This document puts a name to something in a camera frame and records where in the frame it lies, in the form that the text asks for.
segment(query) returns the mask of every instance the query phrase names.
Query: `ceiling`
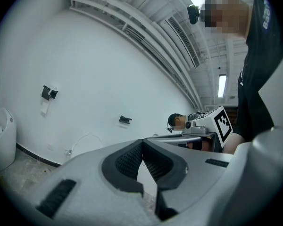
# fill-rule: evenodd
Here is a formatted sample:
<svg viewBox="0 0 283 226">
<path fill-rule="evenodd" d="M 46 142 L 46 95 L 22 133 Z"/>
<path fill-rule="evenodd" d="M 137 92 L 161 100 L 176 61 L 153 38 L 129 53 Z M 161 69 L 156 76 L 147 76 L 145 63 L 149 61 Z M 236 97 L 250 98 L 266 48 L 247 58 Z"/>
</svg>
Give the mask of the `ceiling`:
<svg viewBox="0 0 283 226">
<path fill-rule="evenodd" d="M 247 54 L 244 39 L 224 39 L 207 32 L 197 24 L 190 24 L 186 9 L 191 4 L 190 0 L 118 1 L 130 4 L 157 24 L 164 18 L 173 16 L 182 26 L 200 61 L 199 67 L 190 69 L 188 75 L 201 100 L 202 109 L 212 109 L 213 105 L 235 106 L 238 104 L 237 80 Z M 217 97 L 219 74 L 227 75 L 223 98 Z"/>
</svg>

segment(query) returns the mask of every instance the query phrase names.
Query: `white toilet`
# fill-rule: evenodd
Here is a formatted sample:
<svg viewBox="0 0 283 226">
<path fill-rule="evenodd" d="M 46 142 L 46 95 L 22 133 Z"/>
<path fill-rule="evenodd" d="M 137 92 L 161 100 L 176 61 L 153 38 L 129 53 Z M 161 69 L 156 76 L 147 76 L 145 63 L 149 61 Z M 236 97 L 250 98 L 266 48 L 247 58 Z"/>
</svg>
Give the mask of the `white toilet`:
<svg viewBox="0 0 283 226">
<path fill-rule="evenodd" d="M 0 171 L 15 160 L 16 121 L 5 108 L 0 109 Z"/>
<path fill-rule="evenodd" d="M 71 158 L 80 154 L 103 148 L 101 140 L 95 135 L 85 135 L 71 148 Z"/>
</svg>

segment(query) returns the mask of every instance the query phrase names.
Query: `black grip strip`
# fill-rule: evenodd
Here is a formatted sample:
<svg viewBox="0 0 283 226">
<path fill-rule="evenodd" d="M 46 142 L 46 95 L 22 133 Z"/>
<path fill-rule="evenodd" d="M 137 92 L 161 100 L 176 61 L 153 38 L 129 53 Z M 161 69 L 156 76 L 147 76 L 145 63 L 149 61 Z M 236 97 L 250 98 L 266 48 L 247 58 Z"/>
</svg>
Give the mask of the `black grip strip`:
<svg viewBox="0 0 283 226">
<path fill-rule="evenodd" d="M 61 181 L 36 207 L 38 211 L 49 218 L 53 218 L 59 207 L 63 204 L 76 182 L 70 179 Z"/>
<path fill-rule="evenodd" d="M 112 153 L 102 163 L 102 173 L 115 188 L 143 195 L 143 185 L 136 181 L 142 162 L 142 140 Z"/>
<path fill-rule="evenodd" d="M 212 164 L 212 165 L 223 167 L 223 168 L 226 168 L 227 165 L 228 165 L 228 162 L 226 162 L 226 161 L 219 161 L 219 160 L 215 160 L 215 159 L 211 159 L 211 158 L 206 159 L 205 162 L 208 163 L 208 164 Z"/>
</svg>

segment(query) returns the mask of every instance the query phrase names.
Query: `black t-shirt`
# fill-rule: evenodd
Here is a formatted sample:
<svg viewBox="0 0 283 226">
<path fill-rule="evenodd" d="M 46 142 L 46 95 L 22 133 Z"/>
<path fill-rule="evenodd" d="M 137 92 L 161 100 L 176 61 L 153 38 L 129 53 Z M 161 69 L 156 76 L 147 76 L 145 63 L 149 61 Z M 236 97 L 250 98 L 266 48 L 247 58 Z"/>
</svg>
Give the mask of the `black t-shirt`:
<svg viewBox="0 0 283 226">
<path fill-rule="evenodd" d="M 246 44 L 248 53 L 238 79 L 238 115 L 233 132 L 251 141 L 274 126 L 258 91 L 283 58 L 283 32 L 267 0 L 254 0 Z"/>
</svg>

